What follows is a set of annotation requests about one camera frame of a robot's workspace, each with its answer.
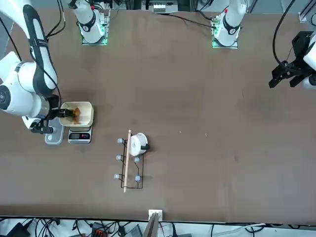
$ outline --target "tabletop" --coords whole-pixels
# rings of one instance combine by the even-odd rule
[[[46,32],[58,21],[57,11],[39,14]],[[0,113],[1,214],[147,219],[148,209],[162,209],[173,221],[315,224],[316,93],[286,81],[268,87],[280,17],[246,15],[239,49],[213,49],[209,28],[120,10],[107,46],[82,46],[66,11],[49,49],[63,101],[94,106],[92,141],[68,144],[66,129],[59,146],[48,146],[20,117]],[[286,17],[280,59],[304,29],[297,15]],[[30,60],[16,25],[12,37]],[[124,194],[115,158],[129,129],[152,148],[143,189]]]

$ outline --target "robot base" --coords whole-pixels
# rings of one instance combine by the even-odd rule
[[[104,13],[100,13],[100,18],[101,18],[101,31],[104,32],[104,36],[102,36],[99,41],[96,43],[88,43],[82,36],[82,45],[107,45],[108,44],[108,37],[109,37],[109,24],[110,24],[110,16],[111,16],[111,11],[109,10],[108,15]]]
[[[215,38],[215,35],[217,34],[218,27],[220,25],[219,19],[214,19],[211,21],[211,26],[215,26],[216,29],[212,29],[212,48],[233,48],[238,49],[238,41],[236,41],[231,46],[223,46],[218,42],[218,40]]]

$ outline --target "metal stand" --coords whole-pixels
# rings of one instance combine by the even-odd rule
[[[114,178],[120,180],[120,187],[124,188],[124,173],[126,169],[126,153],[129,152],[127,150],[127,139],[118,139],[118,143],[123,145],[123,155],[117,155],[117,160],[122,162],[122,170],[120,174],[115,174]],[[135,176],[135,186],[128,187],[128,189],[142,189],[143,188],[143,179],[144,179],[144,154],[140,154],[137,157],[134,157],[134,164],[137,167],[137,175]]]

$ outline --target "white outlet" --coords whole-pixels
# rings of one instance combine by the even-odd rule
[[[158,213],[159,221],[162,221],[162,210],[148,210],[148,220],[155,213]]]

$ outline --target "wooden stick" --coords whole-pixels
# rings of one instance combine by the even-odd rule
[[[127,139],[127,152],[126,152],[126,163],[125,163],[125,176],[124,176],[124,193],[126,193],[127,187],[127,175],[128,175],[128,162],[129,162],[129,149],[130,149],[130,136],[132,135],[132,131],[128,131],[128,139]]]

